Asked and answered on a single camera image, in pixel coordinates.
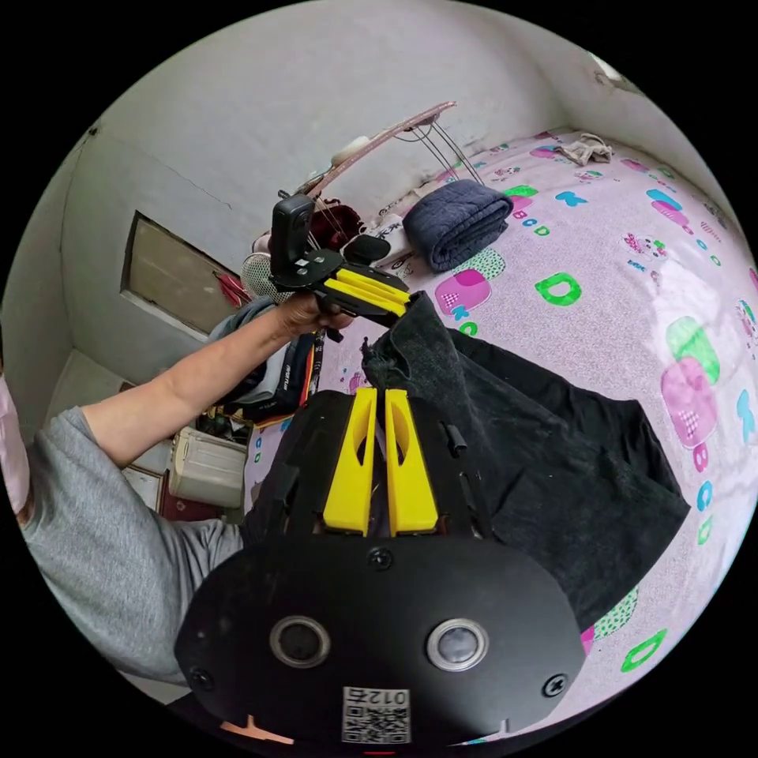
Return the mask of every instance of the gray shirt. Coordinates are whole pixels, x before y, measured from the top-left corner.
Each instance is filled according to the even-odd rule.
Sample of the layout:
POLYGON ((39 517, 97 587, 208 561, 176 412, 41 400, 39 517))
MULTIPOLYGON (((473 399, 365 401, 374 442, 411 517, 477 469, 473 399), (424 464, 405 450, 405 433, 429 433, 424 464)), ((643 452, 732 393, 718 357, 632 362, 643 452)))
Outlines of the gray shirt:
POLYGON ((185 684, 178 628, 203 579, 242 548, 239 529, 147 508, 79 408, 38 432, 28 458, 34 510, 22 531, 64 611, 119 670, 185 684))

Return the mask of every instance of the pink bedsheet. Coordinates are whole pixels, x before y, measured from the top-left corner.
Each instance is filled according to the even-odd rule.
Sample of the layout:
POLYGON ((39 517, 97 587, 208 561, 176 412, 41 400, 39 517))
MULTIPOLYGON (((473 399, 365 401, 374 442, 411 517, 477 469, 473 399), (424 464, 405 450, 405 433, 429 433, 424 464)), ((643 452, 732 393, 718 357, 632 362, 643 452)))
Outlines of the pink bedsheet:
MULTIPOLYGON (((718 588, 758 498, 758 275, 747 243, 650 156, 614 145, 611 163, 581 168, 555 152, 579 134, 543 133, 471 159, 516 205, 505 233, 460 270, 434 275, 417 257, 393 264, 447 325, 575 385, 638 399, 692 506, 639 587, 585 631, 579 680, 532 729, 602 702, 660 662, 718 588)), ((382 331, 356 321, 341 344, 327 343, 320 388, 364 385, 359 348, 382 331)), ((281 433, 256 433, 248 488, 267 473, 281 433)))

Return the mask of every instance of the screw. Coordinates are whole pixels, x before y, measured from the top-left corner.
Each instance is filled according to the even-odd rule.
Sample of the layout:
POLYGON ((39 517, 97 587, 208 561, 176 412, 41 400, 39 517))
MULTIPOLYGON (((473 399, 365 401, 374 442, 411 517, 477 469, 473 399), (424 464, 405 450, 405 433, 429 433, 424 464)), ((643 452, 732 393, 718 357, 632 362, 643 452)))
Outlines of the screw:
POLYGON ((385 547, 375 547, 369 551, 369 566, 377 571, 386 571, 392 565, 392 553, 385 547))
POLYGON ((210 690, 213 689, 213 680, 207 671, 203 671, 202 669, 195 669, 189 675, 189 678, 192 680, 192 683, 194 685, 200 689, 204 689, 206 692, 210 692, 210 690))
POLYGON ((568 682, 569 678, 565 674, 555 674, 555 676, 550 677, 550 679, 545 682, 542 687, 542 694, 545 697, 555 697, 556 695, 560 695, 566 690, 568 682))

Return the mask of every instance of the navy blue blanket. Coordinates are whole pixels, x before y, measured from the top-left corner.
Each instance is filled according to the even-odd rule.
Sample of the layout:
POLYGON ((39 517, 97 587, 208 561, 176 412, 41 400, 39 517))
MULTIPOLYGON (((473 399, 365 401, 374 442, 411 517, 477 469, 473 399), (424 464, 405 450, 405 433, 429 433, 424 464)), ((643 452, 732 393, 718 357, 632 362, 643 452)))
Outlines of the navy blue blanket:
POLYGON ((408 241, 432 271, 465 263, 494 242, 508 224, 513 203, 473 179, 445 184, 423 197, 403 220, 408 241))

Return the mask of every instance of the wall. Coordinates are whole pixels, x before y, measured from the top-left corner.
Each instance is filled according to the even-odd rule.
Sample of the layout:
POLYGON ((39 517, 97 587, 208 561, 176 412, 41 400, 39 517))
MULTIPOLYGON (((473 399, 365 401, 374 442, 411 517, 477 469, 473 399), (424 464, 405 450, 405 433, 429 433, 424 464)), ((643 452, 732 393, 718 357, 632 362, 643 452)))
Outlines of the wall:
POLYGON ((115 395, 122 383, 121 377, 99 366, 79 350, 72 350, 55 386, 46 420, 68 408, 105 400, 115 395))
POLYGON ((540 68, 559 93, 568 123, 619 140, 668 164, 700 187, 737 224, 724 191, 690 141, 651 100, 599 84, 595 60, 581 47, 519 18, 491 14, 540 68))
POLYGON ((73 337, 63 298, 61 227, 78 152, 63 162, 29 219, 2 298, 3 366, 30 442, 44 422, 73 337))
MULTIPOLYGON (((469 152, 566 120, 501 28, 441 0, 289 6, 166 61, 103 115, 74 180, 64 251, 77 348, 144 381, 199 344, 118 293, 136 209, 239 270, 278 189, 355 137, 447 99, 459 106, 442 123, 469 152)), ((434 171, 423 147, 393 141, 332 187, 376 212, 434 171)))

